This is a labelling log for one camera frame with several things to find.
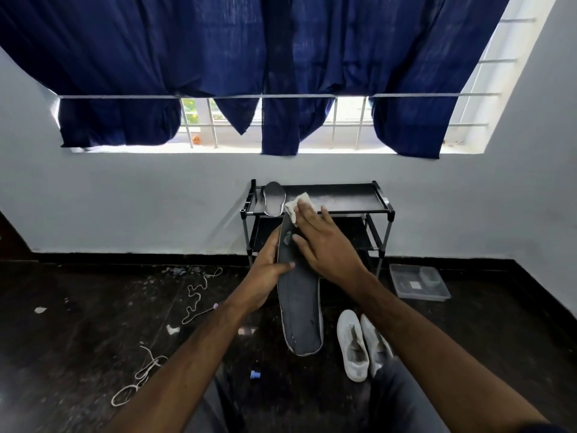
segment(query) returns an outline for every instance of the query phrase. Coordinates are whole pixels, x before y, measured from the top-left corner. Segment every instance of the left hand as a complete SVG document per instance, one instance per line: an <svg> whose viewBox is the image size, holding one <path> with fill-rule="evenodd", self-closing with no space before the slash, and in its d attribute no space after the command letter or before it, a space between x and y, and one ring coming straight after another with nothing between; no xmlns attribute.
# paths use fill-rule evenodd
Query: left hand
<svg viewBox="0 0 577 433"><path fill-rule="evenodd" d="M276 286L279 275L294 267L294 263L275 263L279 235L280 226L271 233L248 274L227 299L245 308L247 313L259 309Z"/></svg>

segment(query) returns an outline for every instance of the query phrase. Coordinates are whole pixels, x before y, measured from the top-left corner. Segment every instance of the transparent plastic box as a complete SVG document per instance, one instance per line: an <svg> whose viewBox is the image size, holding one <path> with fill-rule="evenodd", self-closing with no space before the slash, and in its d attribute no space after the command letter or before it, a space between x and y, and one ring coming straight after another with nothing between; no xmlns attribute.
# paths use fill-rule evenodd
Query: transparent plastic box
<svg viewBox="0 0 577 433"><path fill-rule="evenodd" d="M451 297L434 267L391 264L389 269L399 298L446 301Z"/></svg>

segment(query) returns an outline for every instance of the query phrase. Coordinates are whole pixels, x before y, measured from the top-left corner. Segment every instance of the wall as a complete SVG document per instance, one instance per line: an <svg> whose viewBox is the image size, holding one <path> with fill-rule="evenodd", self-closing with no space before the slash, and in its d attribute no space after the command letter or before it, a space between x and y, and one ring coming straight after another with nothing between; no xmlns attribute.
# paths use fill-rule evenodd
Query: wall
<svg viewBox="0 0 577 433"><path fill-rule="evenodd" d="M577 315L577 0L557 0L482 155L74 154L45 92L0 57L0 210L37 252L244 253L261 183L377 180L389 253L512 257ZM385 219L377 222L381 233Z"/></svg>

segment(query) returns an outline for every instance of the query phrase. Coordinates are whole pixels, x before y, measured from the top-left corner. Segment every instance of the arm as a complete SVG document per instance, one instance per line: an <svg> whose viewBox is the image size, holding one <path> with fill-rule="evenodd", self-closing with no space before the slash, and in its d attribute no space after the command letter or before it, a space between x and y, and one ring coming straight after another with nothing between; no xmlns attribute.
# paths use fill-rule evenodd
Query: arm
<svg viewBox="0 0 577 433"><path fill-rule="evenodd" d="M546 422L515 390L383 288L326 208L319 217L299 202L297 223L308 241L293 237L311 267L357 301L451 431L515 432L531 422Z"/></svg>
<svg viewBox="0 0 577 433"><path fill-rule="evenodd" d="M244 318L266 301L280 274L274 264L280 227L267 240L246 278L162 368L122 408L106 431L179 432L207 386Z"/></svg>

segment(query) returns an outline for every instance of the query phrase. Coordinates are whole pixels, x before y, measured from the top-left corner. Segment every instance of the right hand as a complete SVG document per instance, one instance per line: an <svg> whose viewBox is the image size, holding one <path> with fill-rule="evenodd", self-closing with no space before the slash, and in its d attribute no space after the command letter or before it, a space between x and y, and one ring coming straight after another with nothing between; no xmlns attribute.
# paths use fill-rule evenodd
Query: right hand
<svg viewBox="0 0 577 433"><path fill-rule="evenodd" d="M322 217L309 204L298 201L294 210L297 225L307 238L297 234L292 239L298 245L310 266L321 276L340 287L354 283L367 272L357 251L339 230L328 210L321 207Z"/></svg>

